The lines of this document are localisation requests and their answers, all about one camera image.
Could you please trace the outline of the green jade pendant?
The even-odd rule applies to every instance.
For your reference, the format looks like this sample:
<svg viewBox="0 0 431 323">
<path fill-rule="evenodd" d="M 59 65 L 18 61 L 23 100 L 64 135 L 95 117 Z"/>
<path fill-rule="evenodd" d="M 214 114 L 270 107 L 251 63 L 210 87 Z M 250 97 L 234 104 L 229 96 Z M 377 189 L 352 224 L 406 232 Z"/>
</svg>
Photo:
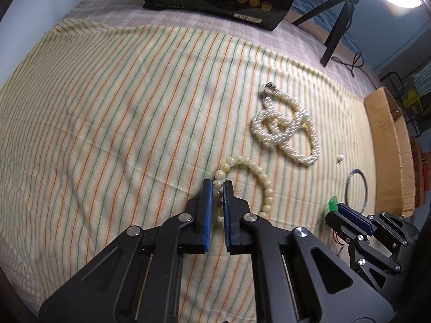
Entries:
<svg viewBox="0 0 431 323">
<path fill-rule="evenodd" d="M 328 201 L 328 211 L 336 212 L 338 210 L 338 199 L 336 196 L 332 196 Z"/>
</svg>

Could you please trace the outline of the small pearl earring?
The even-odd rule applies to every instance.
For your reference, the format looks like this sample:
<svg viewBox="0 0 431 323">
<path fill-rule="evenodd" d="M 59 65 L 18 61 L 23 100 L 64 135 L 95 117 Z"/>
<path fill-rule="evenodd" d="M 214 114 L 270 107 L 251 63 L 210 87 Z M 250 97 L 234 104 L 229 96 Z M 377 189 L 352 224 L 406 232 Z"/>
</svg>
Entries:
<svg viewBox="0 0 431 323">
<path fill-rule="evenodd" d="M 339 155 L 337 156 L 337 164 L 340 164 L 341 162 L 343 162 L 345 159 L 345 155 Z"/>
</svg>

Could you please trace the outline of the cardboard box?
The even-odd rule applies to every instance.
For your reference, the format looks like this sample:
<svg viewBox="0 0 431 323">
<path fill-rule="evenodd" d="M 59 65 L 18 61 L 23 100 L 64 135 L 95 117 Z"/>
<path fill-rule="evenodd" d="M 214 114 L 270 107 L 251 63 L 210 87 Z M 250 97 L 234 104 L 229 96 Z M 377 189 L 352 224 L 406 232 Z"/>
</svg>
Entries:
<svg viewBox="0 0 431 323">
<path fill-rule="evenodd" d="M 376 162 L 376 211 L 409 217 L 416 181 L 410 136 L 402 111 L 385 87 L 364 98 Z"/>
</svg>

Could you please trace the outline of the striped yellow cloth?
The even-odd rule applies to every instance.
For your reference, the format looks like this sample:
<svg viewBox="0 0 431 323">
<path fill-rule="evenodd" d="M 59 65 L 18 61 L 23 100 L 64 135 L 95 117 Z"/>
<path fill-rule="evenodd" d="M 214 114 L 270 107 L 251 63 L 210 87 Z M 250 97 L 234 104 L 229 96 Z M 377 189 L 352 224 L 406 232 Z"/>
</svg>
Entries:
<svg viewBox="0 0 431 323">
<path fill-rule="evenodd" d="M 309 112 L 321 147 L 312 166 L 252 134 L 266 82 Z M 353 169 L 375 209 L 371 91 L 226 34 L 64 19 L 1 87 L 1 268 L 37 311 L 119 233 L 181 212 L 236 156 L 273 188 L 270 222 L 336 249 L 326 206 L 345 200 Z"/>
</svg>

